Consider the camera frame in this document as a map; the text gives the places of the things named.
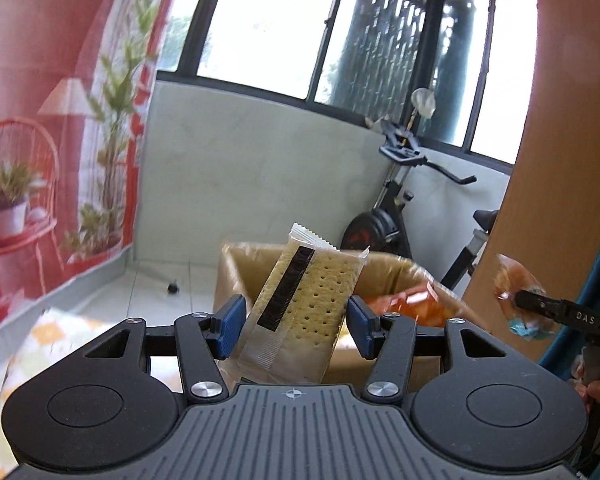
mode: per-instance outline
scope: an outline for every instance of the cardboard box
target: cardboard box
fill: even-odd
[[[218,281],[214,297],[214,311],[220,309],[234,294],[247,301],[247,313],[258,297],[285,246],[270,244],[225,244],[218,264]],[[363,298],[384,296],[433,280],[432,276],[411,260],[392,254],[371,253],[360,274],[354,293]],[[463,317],[488,330],[488,327],[455,294],[439,283],[434,289],[440,300],[455,316]],[[365,383],[375,361],[360,357],[353,339],[343,326],[331,362],[322,380],[324,384],[350,383],[359,390]],[[436,377],[440,360],[432,357],[415,358],[411,371],[410,390],[417,390]]]

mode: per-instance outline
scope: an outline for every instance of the black window frame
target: black window frame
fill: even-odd
[[[442,9],[445,1],[446,0],[427,0],[425,6],[426,18],[423,24],[422,33],[420,35],[418,53],[414,62],[413,73],[408,85],[408,91],[404,97],[404,106],[402,109],[402,115],[400,117],[400,122],[402,124],[406,124],[406,118],[411,114],[412,107],[409,96],[413,90],[420,87],[428,88],[430,85],[433,64],[436,56],[436,47],[438,44],[440,21],[442,19]],[[480,105],[482,103],[482,96],[484,94],[484,88],[486,84],[489,52],[491,49],[491,37],[493,35],[495,0],[490,1],[491,5],[489,8],[487,38],[482,56],[482,65],[480,68],[480,76],[478,78],[478,86],[475,93],[474,105],[469,118],[469,125],[467,127],[467,133],[464,137],[464,143],[462,146],[453,146],[451,144],[447,144],[446,142],[441,142],[435,139],[427,139],[426,137],[418,137],[418,139],[425,148],[447,153],[449,155],[486,166],[493,170],[510,174],[513,168],[511,164],[471,151],[471,143],[475,135],[475,127],[477,125],[478,114],[480,112]],[[329,47],[333,25],[337,16],[338,8],[340,6],[340,0],[334,0],[334,6],[331,11],[331,15],[325,21],[325,29],[306,99],[296,98],[286,94],[240,83],[223,81],[198,75],[198,67],[202,59],[206,37],[209,32],[209,27],[211,26],[213,15],[216,11],[217,4],[218,0],[198,1],[195,12],[193,13],[191,24],[189,25],[189,30],[187,32],[187,37],[185,39],[178,67],[174,72],[158,70],[157,79],[159,81],[189,84],[202,88],[234,92],[237,94],[301,108],[303,110],[325,115],[327,117],[346,121],[348,123],[355,124],[356,126],[365,126],[365,117],[361,114],[315,101],[315,94],[318,88],[318,82],[322,73],[327,49]],[[417,122],[414,126],[414,131],[417,134]]]

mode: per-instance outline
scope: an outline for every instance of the baseboard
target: baseboard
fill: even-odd
[[[65,312],[79,312],[94,291],[122,276],[129,253],[130,248],[124,249],[117,257],[77,276],[6,320],[0,326],[0,363],[11,358],[45,310],[58,308]]]

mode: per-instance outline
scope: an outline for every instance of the plastic bag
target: plastic bag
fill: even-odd
[[[516,260],[498,255],[500,268],[494,280],[494,295],[505,317],[509,320],[509,329],[517,336],[528,341],[545,339],[555,332],[554,322],[539,314],[523,310],[515,305],[514,298],[520,290],[546,295],[536,277]]]
[[[319,383],[367,255],[294,224],[224,370],[257,383]]]
[[[416,323],[422,326],[443,327],[445,321],[454,316],[451,310],[442,304],[431,282],[414,286],[398,294],[371,298],[365,300],[365,303],[378,316],[387,312],[398,312],[413,317]]]

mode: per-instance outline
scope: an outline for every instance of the silver screw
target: silver screw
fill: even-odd
[[[191,393],[196,397],[215,397],[222,393],[222,386],[213,381],[200,381],[191,387]]]
[[[367,386],[366,390],[375,397],[391,397],[398,393],[398,386],[387,381],[376,381]]]

